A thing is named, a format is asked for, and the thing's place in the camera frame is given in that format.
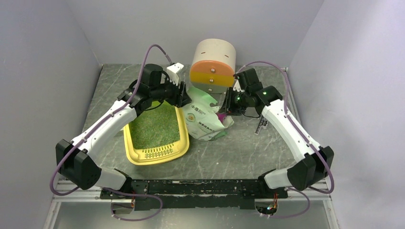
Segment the magenta plastic scoop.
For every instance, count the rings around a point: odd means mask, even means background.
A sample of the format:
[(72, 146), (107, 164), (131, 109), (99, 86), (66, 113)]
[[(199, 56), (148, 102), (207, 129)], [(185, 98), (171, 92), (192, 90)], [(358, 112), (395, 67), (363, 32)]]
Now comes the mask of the magenta plastic scoop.
[(218, 113), (217, 116), (218, 116), (219, 121), (220, 121), (221, 123), (223, 123), (223, 122), (225, 121), (225, 118), (227, 117), (227, 114), (225, 114), (225, 113)]

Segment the green cat litter bag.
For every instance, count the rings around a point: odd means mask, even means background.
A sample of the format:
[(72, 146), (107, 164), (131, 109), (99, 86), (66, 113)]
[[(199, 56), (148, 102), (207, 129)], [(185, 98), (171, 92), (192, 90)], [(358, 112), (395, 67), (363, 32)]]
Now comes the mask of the green cat litter bag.
[(219, 107), (211, 107), (217, 100), (193, 86), (187, 90), (187, 94), (192, 102), (182, 107), (182, 111), (189, 135), (202, 141), (212, 141), (226, 135), (226, 129), (234, 124), (234, 120), (227, 116), (223, 123), (219, 121)]

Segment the yellow litter box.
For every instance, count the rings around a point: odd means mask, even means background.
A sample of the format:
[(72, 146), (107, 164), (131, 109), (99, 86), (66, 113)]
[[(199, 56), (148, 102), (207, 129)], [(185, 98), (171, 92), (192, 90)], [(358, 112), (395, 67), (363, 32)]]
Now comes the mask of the yellow litter box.
[(127, 159), (137, 166), (166, 163), (183, 156), (190, 147), (183, 110), (153, 102), (123, 128)]

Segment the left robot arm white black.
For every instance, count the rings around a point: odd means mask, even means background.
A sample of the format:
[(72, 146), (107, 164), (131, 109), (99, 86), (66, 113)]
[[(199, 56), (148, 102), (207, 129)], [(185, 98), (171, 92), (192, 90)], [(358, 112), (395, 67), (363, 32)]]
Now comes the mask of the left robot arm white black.
[(173, 63), (166, 69), (146, 64), (141, 76), (90, 128), (70, 141), (62, 139), (56, 144), (56, 171), (82, 190), (97, 186), (112, 189), (119, 198), (130, 196), (132, 178), (117, 169), (102, 168), (95, 162), (96, 156), (113, 136), (148, 110), (154, 101), (166, 101), (178, 108), (192, 101), (186, 93), (186, 83), (179, 78), (183, 68), (181, 63)]

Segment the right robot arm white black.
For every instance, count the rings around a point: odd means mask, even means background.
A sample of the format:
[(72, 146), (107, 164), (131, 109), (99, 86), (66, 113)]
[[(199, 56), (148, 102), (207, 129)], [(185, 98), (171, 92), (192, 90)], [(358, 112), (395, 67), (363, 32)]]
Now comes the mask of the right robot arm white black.
[(334, 152), (321, 146), (297, 121), (288, 109), (286, 99), (273, 86), (264, 87), (256, 71), (248, 69), (237, 73), (240, 90), (229, 87), (221, 113), (229, 116), (244, 115), (247, 108), (254, 108), (278, 131), (289, 147), (295, 164), (283, 169), (265, 172), (259, 177), (258, 192), (268, 198), (276, 188), (293, 187), (302, 191), (330, 175)]

